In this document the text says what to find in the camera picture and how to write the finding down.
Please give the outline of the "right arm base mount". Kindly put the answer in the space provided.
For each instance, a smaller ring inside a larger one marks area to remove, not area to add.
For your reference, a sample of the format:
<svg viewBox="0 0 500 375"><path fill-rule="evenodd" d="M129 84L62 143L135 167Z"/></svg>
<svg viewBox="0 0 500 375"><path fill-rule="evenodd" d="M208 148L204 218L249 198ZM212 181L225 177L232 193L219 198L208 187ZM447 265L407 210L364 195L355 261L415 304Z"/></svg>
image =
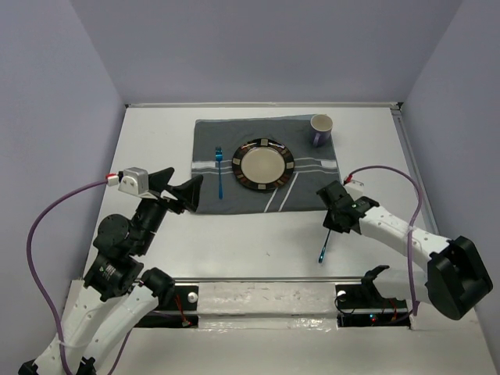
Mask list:
<svg viewBox="0 0 500 375"><path fill-rule="evenodd" d="M357 284L335 286L334 306L340 328L411 327L405 299L383 298L375 281L390 267L377 266L365 273Z"/></svg>

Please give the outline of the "blue metallic spoon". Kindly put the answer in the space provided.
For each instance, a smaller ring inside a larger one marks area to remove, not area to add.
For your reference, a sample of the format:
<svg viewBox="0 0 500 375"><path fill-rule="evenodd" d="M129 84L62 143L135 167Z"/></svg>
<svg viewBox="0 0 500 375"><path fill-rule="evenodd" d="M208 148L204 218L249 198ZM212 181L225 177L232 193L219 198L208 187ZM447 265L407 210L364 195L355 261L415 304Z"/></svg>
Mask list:
<svg viewBox="0 0 500 375"><path fill-rule="evenodd" d="M318 257L319 264L322 264L324 261L326 251L327 251L328 242L330 240L330 234L331 234L331 230L328 230L327 235L326 235L325 240L324 240L324 243L323 243L323 247L321 248L320 255Z"/></svg>

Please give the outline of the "grey striped cloth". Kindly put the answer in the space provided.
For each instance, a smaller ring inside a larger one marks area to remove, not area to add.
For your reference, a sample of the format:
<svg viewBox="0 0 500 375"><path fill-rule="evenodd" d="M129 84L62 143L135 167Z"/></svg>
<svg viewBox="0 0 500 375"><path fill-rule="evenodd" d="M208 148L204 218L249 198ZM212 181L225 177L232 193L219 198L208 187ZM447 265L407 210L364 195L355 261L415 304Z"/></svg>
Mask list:
<svg viewBox="0 0 500 375"><path fill-rule="evenodd" d="M197 120L191 175L201 174L198 215L237 215L322 211L324 204L316 192L340 180L334 143L314 148L309 121L313 116L282 116L253 119ZM232 172L231 159L236 149L248 141L268 138L291 151L295 171L290 181L272 191L253 191L241 186ZM218 169L215 149L223 151L223 199L218 197Z"/></svg>

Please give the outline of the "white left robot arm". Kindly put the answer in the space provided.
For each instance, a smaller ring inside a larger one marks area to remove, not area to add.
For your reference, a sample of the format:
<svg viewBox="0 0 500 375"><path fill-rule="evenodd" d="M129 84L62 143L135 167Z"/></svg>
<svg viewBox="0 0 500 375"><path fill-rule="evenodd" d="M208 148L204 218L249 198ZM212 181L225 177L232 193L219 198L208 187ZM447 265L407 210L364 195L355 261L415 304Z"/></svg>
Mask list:
<svg viewBox="0 0 500 375"><path fill-rule="evenodd" d="M155 173L132 167L96 183L116 186L140 202L131 218L112 214L98 225L93 242L97 255L65 317L58 314L44 288L32 254L38 224L65 199L59 198L37 217L27 237L27 261L52 312L56 334L42 354L21 365L20 374L95 374L109 352L126 343L143 317L172 302L174 279L156 267L145 270L137 258L148 251L167 212L180 215L198 208L203 177L173 186L173 173L172 167Z"/></svg>

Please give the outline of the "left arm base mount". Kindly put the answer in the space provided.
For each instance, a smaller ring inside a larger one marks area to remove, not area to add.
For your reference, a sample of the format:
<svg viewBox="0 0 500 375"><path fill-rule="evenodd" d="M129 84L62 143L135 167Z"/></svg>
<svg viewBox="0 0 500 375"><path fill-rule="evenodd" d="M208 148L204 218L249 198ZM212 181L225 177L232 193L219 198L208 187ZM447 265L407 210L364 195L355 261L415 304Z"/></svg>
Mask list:
<svg viewBox="0 0 500 375"><path fill-rule="evenodd" d="M198 326L197 284L177 284L170 300L163 299L159 306L143 317L137 328L184 329Z"/></svg>

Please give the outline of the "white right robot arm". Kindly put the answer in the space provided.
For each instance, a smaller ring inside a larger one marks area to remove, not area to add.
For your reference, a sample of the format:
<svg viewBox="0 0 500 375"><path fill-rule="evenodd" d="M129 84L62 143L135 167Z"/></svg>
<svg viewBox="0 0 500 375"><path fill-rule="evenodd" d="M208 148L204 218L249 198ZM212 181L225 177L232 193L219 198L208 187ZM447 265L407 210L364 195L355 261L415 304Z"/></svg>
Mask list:
<svg viewBox="0 0 500 375"><path fill-rule="evenodd" d="M411 277L387 265L367 271L359 288L366 305L414 298L460 320L492 291L492 280L470 239L449 239L414 227L361 195L351 183L334 181L317 195L327 208L325 228L372 238L405 256L414 267Z"/></svg>

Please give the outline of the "blue metallic fork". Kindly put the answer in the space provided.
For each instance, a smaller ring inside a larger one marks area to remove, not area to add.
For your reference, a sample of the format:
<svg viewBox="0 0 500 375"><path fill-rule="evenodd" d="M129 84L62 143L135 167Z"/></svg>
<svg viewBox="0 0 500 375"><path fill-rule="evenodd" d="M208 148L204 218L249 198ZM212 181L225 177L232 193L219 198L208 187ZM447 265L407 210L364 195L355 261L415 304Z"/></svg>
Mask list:
<svg viewBox="0 0 500 375"><path fill-rule="evenodd" d="M222 161L223 161L223 151L220 146L216 146L215 149L216 165L218 169L218 197L220 200L223 199L223 183L222 183Z"/></svg>

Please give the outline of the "dark rimmed dinner plate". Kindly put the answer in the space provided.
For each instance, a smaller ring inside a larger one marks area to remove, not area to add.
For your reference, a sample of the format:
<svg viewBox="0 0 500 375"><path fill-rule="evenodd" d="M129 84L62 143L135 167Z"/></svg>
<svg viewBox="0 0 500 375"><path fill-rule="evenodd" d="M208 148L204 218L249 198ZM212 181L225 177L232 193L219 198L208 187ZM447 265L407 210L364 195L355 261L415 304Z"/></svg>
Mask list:
<svg viewBox="0 0 500 375"><path fill-rule="evenodd" d="M295 171L295 159L282 143L257 138L238 147L231 159L236 181L253 191L282 188Z"/></svg>

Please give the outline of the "purple mug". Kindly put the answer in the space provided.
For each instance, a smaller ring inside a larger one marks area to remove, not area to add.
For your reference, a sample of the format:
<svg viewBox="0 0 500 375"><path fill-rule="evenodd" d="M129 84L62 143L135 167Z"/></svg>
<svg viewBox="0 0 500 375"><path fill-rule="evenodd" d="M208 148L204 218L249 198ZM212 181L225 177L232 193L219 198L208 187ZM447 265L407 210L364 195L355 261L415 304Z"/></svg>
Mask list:
<svg viewBox="0 0 500 375"><path fill-rule="evenodd" d="M326 114L316 114L309 121L311 144L314 148L325 145L331 138L333 120Z"/></svg>

